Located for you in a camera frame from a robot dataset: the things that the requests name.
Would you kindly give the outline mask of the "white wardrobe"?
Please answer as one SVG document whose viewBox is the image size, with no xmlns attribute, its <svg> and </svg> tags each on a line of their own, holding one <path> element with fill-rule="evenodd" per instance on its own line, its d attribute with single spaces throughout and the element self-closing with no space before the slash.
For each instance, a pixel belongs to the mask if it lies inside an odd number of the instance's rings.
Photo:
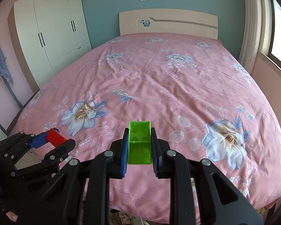
<svg viewBox="0 0 281 225">
<path fill-rule="evenodd" d="M 92 49 L 81 0 L 19 0 L 8 26 L 33 92 Z"/>
</svg>

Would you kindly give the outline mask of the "pink floral bed sheet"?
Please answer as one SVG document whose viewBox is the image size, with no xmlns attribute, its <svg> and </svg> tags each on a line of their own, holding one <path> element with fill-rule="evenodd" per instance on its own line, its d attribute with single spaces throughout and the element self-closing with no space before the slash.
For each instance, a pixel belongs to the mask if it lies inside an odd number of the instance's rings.
<svg viewBox="0 0 281 225">
<path fill-rule="evenodd" d="M 17 132 L 57 128 L 69 158 L 93 159 L 131 121 L 149 121 L 187 159 L 208 158 L 256 209 L 281 197 L 281 127 L 267 98 L 218 40 L 131 34 L 91 50 L 47 82 Z"/>
</svg>

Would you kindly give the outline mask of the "green toy block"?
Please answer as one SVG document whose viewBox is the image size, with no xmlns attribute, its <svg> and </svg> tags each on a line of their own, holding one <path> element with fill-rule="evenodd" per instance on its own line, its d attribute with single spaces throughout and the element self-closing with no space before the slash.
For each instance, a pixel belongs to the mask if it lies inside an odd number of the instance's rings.
<svg viewBox="0 0 281 225">
<path fill-rule="evenodd" d="M 128 164 L 150 165 L 151 163 L 151 122 L 130 121 Z"/>
</svg>

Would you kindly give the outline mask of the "cream bed headboard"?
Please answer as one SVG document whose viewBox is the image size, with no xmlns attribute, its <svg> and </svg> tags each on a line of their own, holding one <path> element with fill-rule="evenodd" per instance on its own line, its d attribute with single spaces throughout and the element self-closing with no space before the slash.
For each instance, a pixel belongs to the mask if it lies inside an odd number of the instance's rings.
<svg viewBox="0 0 281 225">
<path fill-rule="evenodd" d="M 120 35 L 174 33 L 218 39 L 218 16 L 182 9 L 140 9 L 119 13 Z"/>
</svg>

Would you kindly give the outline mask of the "hanging blue clothes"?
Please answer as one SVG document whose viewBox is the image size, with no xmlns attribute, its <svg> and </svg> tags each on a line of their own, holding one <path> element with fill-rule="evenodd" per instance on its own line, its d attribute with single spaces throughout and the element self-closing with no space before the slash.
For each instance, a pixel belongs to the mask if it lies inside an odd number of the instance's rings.
<svg viewBox="0 0 281 225">
<path fill-rule="evenodd" d="M 6 81 L 9 81 L 13 85 L 13 78 L 6 65 L 6 57 L 1 47 L 0 47 L 0 74 L 6 79 Z"/>
</svg>

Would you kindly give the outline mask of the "beige curtain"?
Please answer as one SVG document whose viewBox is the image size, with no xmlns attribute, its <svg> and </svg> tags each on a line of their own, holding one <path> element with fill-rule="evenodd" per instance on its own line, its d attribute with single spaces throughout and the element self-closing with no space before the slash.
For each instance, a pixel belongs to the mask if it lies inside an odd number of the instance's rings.
<svg viewBox="0 0 281 225">
<path fill-rule="evenodd" d="M 257 59 L 270 50 L 273 12 L 271 0 L 245 0 L 245 30 L 239 63 L 251 73 Z"/>
</svg>

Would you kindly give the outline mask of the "plastic trash bag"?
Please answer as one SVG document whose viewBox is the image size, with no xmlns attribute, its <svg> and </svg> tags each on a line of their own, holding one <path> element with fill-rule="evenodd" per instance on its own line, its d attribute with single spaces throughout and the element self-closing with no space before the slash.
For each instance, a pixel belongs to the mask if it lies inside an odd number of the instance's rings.
<svg viewBox="0 0 281 225">
<path fill-rule="evenodd" d="M 148 225 L 142 218 L 133 216 L 116 209 L 110 210 L 110 224 L 112 225 Z"/>
</svg>

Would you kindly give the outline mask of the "window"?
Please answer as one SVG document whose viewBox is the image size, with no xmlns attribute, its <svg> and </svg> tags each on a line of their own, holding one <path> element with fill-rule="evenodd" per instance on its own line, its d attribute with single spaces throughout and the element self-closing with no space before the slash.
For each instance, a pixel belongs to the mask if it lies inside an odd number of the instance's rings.
<svg viewBox="0 0 281 225">
<path fill-rule="evenodd" d="M 276 0 L 262 0 L 262 5 L 261 52 L 281 71 L 281 6 Z"/>
</svg>

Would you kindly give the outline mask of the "red toy block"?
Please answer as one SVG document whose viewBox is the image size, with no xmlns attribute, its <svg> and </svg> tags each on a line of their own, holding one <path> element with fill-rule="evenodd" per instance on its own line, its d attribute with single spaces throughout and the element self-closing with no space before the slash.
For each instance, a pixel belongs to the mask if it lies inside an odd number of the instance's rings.
<svg viewBox="0 0 281 225">
<path fill-rule="evenodd" d="M 67 141 L 62 135 L 59 134 L 58 130 L 51 128 L 46 134 L 47 142 L 51 143 L 54 147 L 59 147 Z"/>
</svg>

